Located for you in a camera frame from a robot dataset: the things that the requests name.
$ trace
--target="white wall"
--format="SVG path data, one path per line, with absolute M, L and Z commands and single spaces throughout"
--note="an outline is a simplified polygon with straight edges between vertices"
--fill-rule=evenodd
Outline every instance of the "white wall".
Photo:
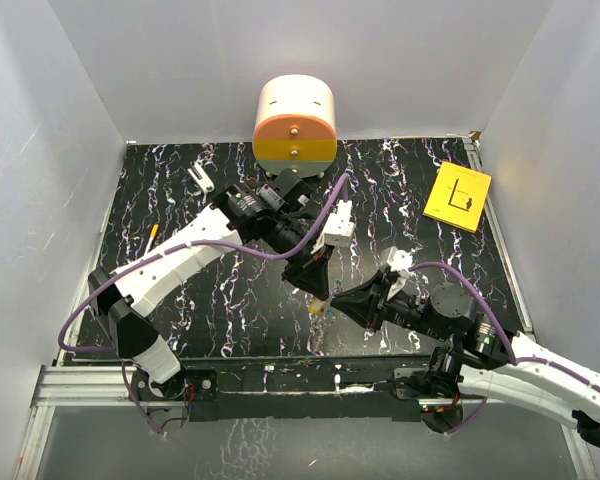
M 556 2 L 482 159 L 539 340 L 600 370 L 600 0 Z
M 50 0 L 125 140 L 249 139 L 271 78 L 340 138 L 482 130 L 551 0 Z
M 0 479 L 75 298 L 124 144 L 45 0 L 0 0 Z

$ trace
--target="metal frame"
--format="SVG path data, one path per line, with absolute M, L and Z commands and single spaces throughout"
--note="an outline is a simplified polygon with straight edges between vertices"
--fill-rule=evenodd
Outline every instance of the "metal frame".
M 446 135 L 438 138 L 462 138 L 472 168 L 482 171 L 482 162 L 476 144 L 471 138 L 465 135 Z M 111 198 L 109 208 L 103 218 L 102 227 L 99 231 L 94 254 L 87 265 L 85 272 L 90 271 L 98 262 L 100 247 L 104 239 L 111 206 L 115 198 L 115 193 Z M 485 214 L 489 220 L 493 235 L 496 241 L 498 252 L 505 267 L 505 272 L 509 285 L 513 292 L 514 301 L 518 313 L 523 323 L 525 333 L 532 334 L 532 325 L 529 312 L 522 298 L 520 286 L 516 275 L 511 266 L 509 254 L 502 237 L 502 231 L 498 224 L 495 211 L 490 198 L 487 198 L 485 204 Z M 88 293 L 87 275 L 84 275 L 84 281 L 81 284 L 76 296 L 75 306 L 77 306 Z M 68 344 L 75 344 L 80 330 L 81 315 L 69 330 L 66 340 Z M 62 366 L 66 360 L 66 352 L 60 351 L 58 356 L 58 367 L 43 367 L 36 391 L 31 404 L 31 414 L 29 424 L 25 433 L 22 446 L 20 462 L 16 469 L 14 479 L 16 480 L 34 480 L 36 478 L 44 448 L 49 436 L 51 424 L 56 407 L 67 406 L 98 406 L 111 407 L 120 406 L 134 408 L 133 403 L 129 401 L 128 392 L 122 381 L 122 375 L 119 366 Z M 275 363 L 275 359 L 266 361 Z M 129 381 L 132 381 L 136 369 L 127 368 Z M 446 399 L 421 399 L 420 405 L 448 405 L 451 400 Z M 464 403 L 477 403 L 479 400 L 464 400 Z M 488 403 L 502 403 L 498 400 L 489 400 Z M 146 407 L 180 407 L 181 402 L 164 401 L 142 401 L 141 404 Z M 578 478 L 581 480 L 595 480 L 596 474 L 593 468 L 589 450 L 580 437 L 567 428 L 563 428 L 569 451 L 571 452 Z

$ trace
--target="black marble table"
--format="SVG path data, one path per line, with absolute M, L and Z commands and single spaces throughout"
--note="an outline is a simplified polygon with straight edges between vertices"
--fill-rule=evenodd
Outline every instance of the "black marble table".
M 203 161 L 216 191 L 247 179 L 265 181 L 250 143 L 137 145 L 127 149 L 100 254 L 107 270 L 142 256 L 154 223 L 156 244 L 189 223 L 209 201 L 187 173 Z M 392 245 L 413 263 L 443 261 L 473 280 L 502 324 L 521 328 L 493 233 L 483 215 L 475 234 L 424 217 L 422 212 L 442 161 L 468 166 L 462 139 L 387 139 L 341 142 L 315 198 L 326 199 L 343 172 L 351 176 L 356 235 L 334 252 L 332 290 L 359 285 L 376 271 L 380 252 Z M 269 251 L 261 242 L 257 247 Z M 384 324 L 373 334 L 332 309 L 308 312 L 309 296 L 280 280 L 285 262 L 230 253 L 166 297 L 152 320 L 182 358 L 427 354 L 435 342 Z M 427 292 L 444 280 L 438 270 L 414 276 Z M 106 344 L 91 313 L 78 345 Z

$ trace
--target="gray floor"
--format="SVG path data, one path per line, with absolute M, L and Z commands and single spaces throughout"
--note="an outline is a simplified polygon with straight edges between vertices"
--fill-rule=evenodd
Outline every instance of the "gray floor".
M 186 445 L 149 435 L 133 408 L 58 408 L 37 478 L 576 478 L 560 426 L 504 404 L 448 441 L 376 419 L 186 424 L 173 436 Z

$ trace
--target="yellow book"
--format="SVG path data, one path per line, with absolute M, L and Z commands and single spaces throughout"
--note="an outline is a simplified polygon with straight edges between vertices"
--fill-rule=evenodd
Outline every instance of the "yellow book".
M 424 214 L 470 232 L 478 229 L 491 177 L 443 162 Z

